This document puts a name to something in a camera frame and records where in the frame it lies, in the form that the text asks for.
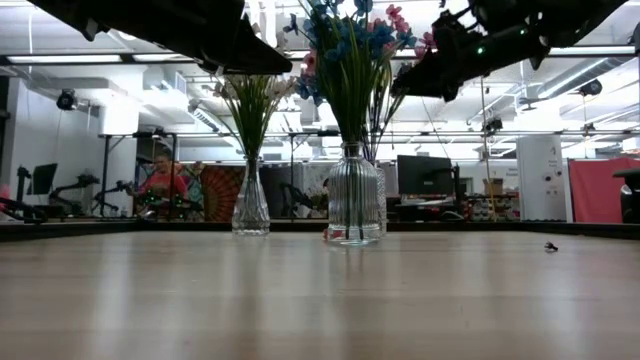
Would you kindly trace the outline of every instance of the computer monitor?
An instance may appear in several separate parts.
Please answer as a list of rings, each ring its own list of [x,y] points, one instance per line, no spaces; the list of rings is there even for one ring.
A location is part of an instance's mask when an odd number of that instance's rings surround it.
[[[402,195],[453,194],[451,159],[398,156],[398,187]]]
[[[56,176],[58,164],[40,165],[33,169],[31,176],[31,186],[27,190],[27,195],[48,195],[53,185],[53,178]]]

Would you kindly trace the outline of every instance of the red shirt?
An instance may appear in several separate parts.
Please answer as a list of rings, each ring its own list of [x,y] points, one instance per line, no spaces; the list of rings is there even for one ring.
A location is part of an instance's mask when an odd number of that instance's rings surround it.
[[[147,181],[140,187],[140,193],[144,194],[149,190],[152,190],[158,196],[169,197],[169,186],[171,184],[171,178],[169,174],[160,174],[158,172],[153,173]],[[180,194],[182,197],[187,195],[187,185],[182,180],[181,176],[173,176],[173,193]]]

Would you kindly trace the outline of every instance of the ribbed glass vase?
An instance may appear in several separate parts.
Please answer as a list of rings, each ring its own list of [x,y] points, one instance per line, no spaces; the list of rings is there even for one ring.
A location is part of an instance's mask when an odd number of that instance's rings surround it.
[[[378,197],[378,226],[380,227],[380,237],[387,235],[387,179],[384,169],[378,164],[376,166],[377,194]]]
[[[242,187],[233,208],[233,233],[241,236],[264,236],[269,233],[269,208],[260,183],[258,159],[247,158]]]
[[[362,156],[362,143],[342,144],[329,173],[329,243],[366,245],[380,239],[378,175]]]

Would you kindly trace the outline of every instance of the cardboard box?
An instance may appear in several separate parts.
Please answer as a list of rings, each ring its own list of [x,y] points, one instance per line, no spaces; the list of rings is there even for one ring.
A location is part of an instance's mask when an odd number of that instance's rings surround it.
[[[491,195],[489,191],[489,181],[487,179],[483,179],[484,183],[484,193],[485,195]],[[494,178],[491,179],[491,190],[493,190],[493,195],[502,195],[504,187],[504,179]]]

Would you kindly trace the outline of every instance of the table surface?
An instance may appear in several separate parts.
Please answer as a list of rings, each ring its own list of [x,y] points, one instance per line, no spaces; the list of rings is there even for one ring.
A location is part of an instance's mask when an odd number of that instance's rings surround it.
[[[0,359],[638,359],[639,270],[640,242],[533,233],[5,243]]]

